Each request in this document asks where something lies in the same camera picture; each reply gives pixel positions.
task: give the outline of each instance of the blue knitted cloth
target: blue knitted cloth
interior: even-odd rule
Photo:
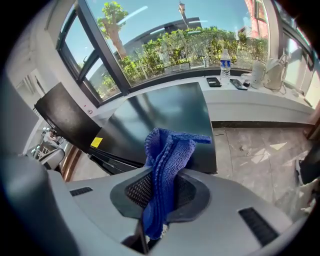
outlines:
[[[174,208],[174,179],[195,151],[196,142],[210,144],[211,137],[154,128],[145,139],[153,197],[143,211],[143,227],[153,240],[161,236],[167,214]]]

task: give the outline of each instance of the glass window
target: glass window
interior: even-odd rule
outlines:
[[[88,71],[85,78],[90,82],[90,84],[93,86],[102,100],[106,100],[120,93],[119,88],[116,86],[115,81],[109,75],[109,72],[107,71],[100,58]]]
[[[131,86],[159,76],[220,66],[223,48],[233,68],[268,57],[268,25],[254,0],[87,0],[106,43]]]
[[[288,56],[285,81],[296,85],[298,76],[301,73],[300,70],[303,70],[303,68],[301,69],[303,50],[294,39],[288,37],[286,34],[283,35],[283,38],[285,42],[283,53]]]
[[[320,62],[318,59],[314,63],[312,80],[305,98],[316,109],[320,102]]]
[[[297,26],[296,21],[294,18],[292,18],[282,7],[279,3],[275,2],[275,5],[277,7],[277,9],[279,10],[280,16],[282,18],[282,20],[287,23],[288,25],[290,25],[294,30],[296,30],[296,32],[298,32],[298,34],[301,36],[301,38],[306,42],[306,44],[308,46],[310,46],[310,42],[307,39],[305,33],[303,33],[303,31]]]
[[[84,63],[94,50],[80,20],[76,17],[69,29],[65,38],[66,46],[77,64],[79,69],[82,69]]]

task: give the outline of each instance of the person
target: person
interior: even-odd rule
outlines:
[[[52,130],[49,130],[44,134],[43,141],[55,148],[59,147],[57,139],[54,137]]]

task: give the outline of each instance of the tiled floor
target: tiled floor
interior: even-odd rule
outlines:
[[[297,186],[294,163],[297,157],[304,158],[311,148],[302,129],[219,128],[213,132],[216,175],[241,183],[296,219],[303,205],[302,193],[306,194],[304,191],[308,189]],[[82,153],[71,180],[107,175]]]

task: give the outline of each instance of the yellow sticker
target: yellow sticker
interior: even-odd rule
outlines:
[[[95,137],[91,143],[91,146],[97,148],[99,146],[100,142],[102,141],[102,139],[103,138]]]

